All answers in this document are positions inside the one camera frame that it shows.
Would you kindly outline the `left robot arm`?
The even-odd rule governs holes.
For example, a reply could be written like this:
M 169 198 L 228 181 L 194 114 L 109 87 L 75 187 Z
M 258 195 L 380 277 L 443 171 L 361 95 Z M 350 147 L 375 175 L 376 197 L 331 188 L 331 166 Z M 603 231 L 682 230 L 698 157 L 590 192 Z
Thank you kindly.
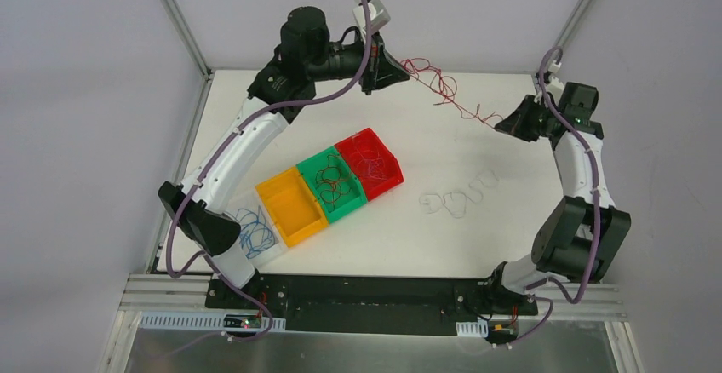
M 355 83 L 369 95 L 410 78 L 385 48 L 380 30 L 391 16 L 381 0 L 360 3 L 353 16 L 348 30 L 354 40 L 345 44 L 331 41 L 321 9 L 292 10 L 234 124 L 181 183 L 165 181 L 158 189 L 171 228 L 180 229 L 211 260 L 229 283 L 227 297 L 239 308 L 258 302 L 260 286 L 252 280 L 256 268 L 241 248 L 241 226 L 224 209 L 250 166 L 303 107 L 336 99 Z

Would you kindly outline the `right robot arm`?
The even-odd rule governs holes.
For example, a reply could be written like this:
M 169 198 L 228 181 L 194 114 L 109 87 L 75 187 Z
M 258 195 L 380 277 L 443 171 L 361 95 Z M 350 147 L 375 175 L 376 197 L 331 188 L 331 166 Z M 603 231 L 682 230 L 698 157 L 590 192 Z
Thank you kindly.
M 491 274 L 483 299 L 494 313 L 521 304 L 546 283 L 576 304 L 604 277 L 629 232 L 631 216 L 616 207 L 605 182 L 604 132 L 592 120 L 598 102 L 593 86 L 546 80 L 494 127 L 522 141 L 549 140 L 563 191 L 531 252 Z

